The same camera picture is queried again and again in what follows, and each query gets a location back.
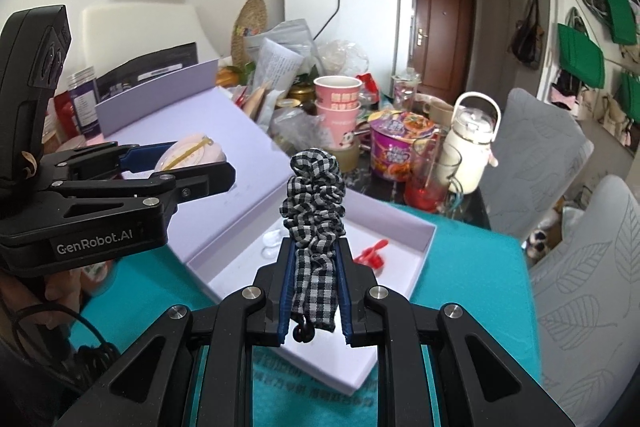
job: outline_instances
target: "white chair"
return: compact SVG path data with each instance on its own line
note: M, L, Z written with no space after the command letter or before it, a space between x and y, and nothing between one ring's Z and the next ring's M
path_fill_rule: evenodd
M82 12L86 64L102 76L132 58L196 42L198 61L220 58L190 4L121 2Z
M487 167L480 180L491 229L524 241L569 188L593 144L568 111L516 88L492 151L498 166Z
M638 407L620 397L640 383L640 205L625 182L606 176L572 237L529 273L543 387L577 427L620 425L614 408Z

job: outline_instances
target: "blue gripper pad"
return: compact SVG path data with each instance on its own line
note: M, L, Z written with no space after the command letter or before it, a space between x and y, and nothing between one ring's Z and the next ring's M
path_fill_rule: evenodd
M291 239L289 256L287 257L287 268L284 272L284 283L282 293L280 293L280 315L278 316L278 341L284 344L284 339L289 333L289 319L291 318L291 308L293 306L294 277L296 273L296 242Z
M340 251L338 241L335 241L335 272L342 334L347 344L351 344L351 335L353 334L353 327L351 326L351 298L349 295L349 287L347 286L347 277L344 275L344 261L342 260L342 252Z
M120 157L120 169L122 172L145 172L156 168L158 160L169 150L175 142L154 143L133 147Z

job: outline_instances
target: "red liquid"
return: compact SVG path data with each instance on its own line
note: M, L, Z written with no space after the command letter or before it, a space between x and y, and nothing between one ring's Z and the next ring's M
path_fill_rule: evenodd
M409 206L435 214L438 206L447 198L447 187L443 187L437 180L432 180L427 186L420 180L409 180L404 187L404 202Z

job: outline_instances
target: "green bag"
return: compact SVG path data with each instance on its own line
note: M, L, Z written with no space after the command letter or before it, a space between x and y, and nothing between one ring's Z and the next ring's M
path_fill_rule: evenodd
M607 0L607 3L611 21L611 40L624 46L637 44L636 17L629 0Z
M593 89L604 87L604 55L584 33L558 24L560 67Z
M619 102L631 120L640 121L640 78L630 73L622 73Z

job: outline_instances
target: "gray chair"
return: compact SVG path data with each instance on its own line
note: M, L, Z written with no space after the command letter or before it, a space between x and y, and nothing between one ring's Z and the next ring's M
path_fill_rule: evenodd
M494 232L520 241L569 188L593 144L568 111L512 89L480 191Z
M529 273L543 387L577 427L607 425L640 363L640 205L625 182L606 176Z

